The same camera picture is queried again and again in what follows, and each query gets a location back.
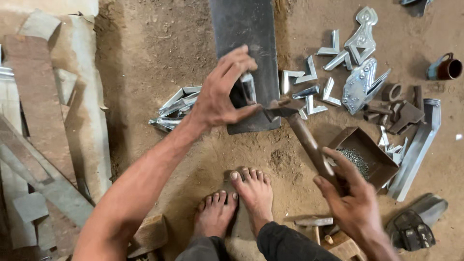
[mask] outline toe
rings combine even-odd
[[[243,168],[242,173],[243,173],[243,177],[245,178],[245,180],[250,180],[251,179],[250,172],[249,172],[248,168]]]
[[[261,182],[264,181],[264,174],[263,174],[262,171],[258,170],[258,171],[256,172],[256,176],[257,176],[257,178],[258,178],[259,181],[261,181]]]
[[[238,193],[237,192],[229,192],[227,197],[227,205],[230,206],[235,210],[238,205]]]
[[[203,210],[205,210],[205,206],[205,202],[202,200],[200,204],[198,204],[198,212],[203,212]]]
[[[214,193],[214,195],[213,195],[213,204],[214,204],[214,203],[218,203],[218,202],[219,202],[219,193],[216,192],[216,193]]]
[[[230,176],[231,176],[232,186],[237,191],[240,191],[242,186],[243,186],[242,176],[240,176],[240,173],[238,173],[236,171],[232,171]]]
[[[213,202],[213,197],[212,196],[207,196],[206,200],[205,200],[206,207],[211,206],[212,202]]]
[[[270,185],[271,184],[271,180],[269,178],[269,176],[267,176],[266,174],[264,174],[264,183]]]
[[[250,176],[251,176],[251,179],[254,179],[254,180],[257,179],[256,170],[254,168],[250,168]]]
[[[226,202],[227,192],[225,190],[221,190],[219,195],[219,204],[224,204]]]

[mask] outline hammer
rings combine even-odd
[[[304,105],[303,102],[293,99],[273,100],[270,102],[267,109],[263,109],[263,112],[270,122],[273,122],[279,117],[284,117],[287,120],[319,174],[332,183],[341,196],[344,196],[345,193],[338,183],[332,167],[320,151],[316,140],[313,138],[311,132],[298,113]]]

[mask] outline hammer head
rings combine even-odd
[[[298,113],[305,106],[305,103],[299,100],[273,100],[269,103],[269,107],[263,109],[264,114],[270,122],[273,122],[279,117],[289,117]]]

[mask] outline dark metal sheet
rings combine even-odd
[[[249,54],[258,65],[251,74],[255,79],[257,102],[267,106],[279,100],[274,12],[271,0],[209,0],[218,59],[247,44]],[[280,127],[281,119],[272,123],[262,111],[227,126],[229,134],[266,131]]]

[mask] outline dark trousers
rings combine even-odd
[[[340,261],[303,234],[270,222],[259,231],[256,240],[259,251],[267,261]],[[216,236],[193,240],[176,261],[229,261],[224,241]]]

